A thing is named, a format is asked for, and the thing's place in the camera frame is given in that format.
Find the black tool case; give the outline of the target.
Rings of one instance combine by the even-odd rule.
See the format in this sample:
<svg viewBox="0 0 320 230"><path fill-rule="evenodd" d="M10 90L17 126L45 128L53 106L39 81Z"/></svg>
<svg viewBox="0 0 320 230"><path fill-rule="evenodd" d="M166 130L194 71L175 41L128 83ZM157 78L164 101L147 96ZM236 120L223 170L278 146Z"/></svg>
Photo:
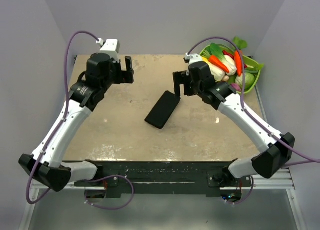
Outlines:
<svg viewBox="0 0 320 230"><path fill-rule="evenodd" d="M165 91L144 121L157 129L163 129L180 100L179 96L170 91Z"/></svg>

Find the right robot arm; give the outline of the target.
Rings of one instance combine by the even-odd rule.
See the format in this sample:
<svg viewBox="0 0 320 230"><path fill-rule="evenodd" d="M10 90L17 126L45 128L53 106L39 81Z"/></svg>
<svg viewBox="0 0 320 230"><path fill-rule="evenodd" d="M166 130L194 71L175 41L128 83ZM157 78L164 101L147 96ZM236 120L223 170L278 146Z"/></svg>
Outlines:
<svg viewBox="0 0 320 230"><path fill-rule="evenodd" d="M242 100L227 82L216 82L209 65L203 61L190 64L186 71L173 73L174 92L197 95L202 101L232 120L254 143L260 152L251 158L234 160L223 173L223 182L235 186L242 177L260 175L271 178L291 159L295 137L283 134L265 122Z"/></svg>

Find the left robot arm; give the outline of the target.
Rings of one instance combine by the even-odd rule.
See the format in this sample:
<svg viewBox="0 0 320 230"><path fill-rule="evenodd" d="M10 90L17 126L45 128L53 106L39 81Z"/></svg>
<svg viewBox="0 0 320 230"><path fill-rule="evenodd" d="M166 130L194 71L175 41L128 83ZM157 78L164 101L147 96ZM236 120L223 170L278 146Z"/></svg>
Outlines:
<svg viewBox="0 0 320 230"><path fill-rule="evenodd" d="M125 70L121 63L108 54L94 53L68 93L69 100L42 143L32 154L22 154L18 160L23 170L34 180L59 192L68 183L86 180L99 186L104 174L89 162L64 163L68 146L80 126L104 99L113 84L132 84L134 70L132 58L125 57Z"/></svg>

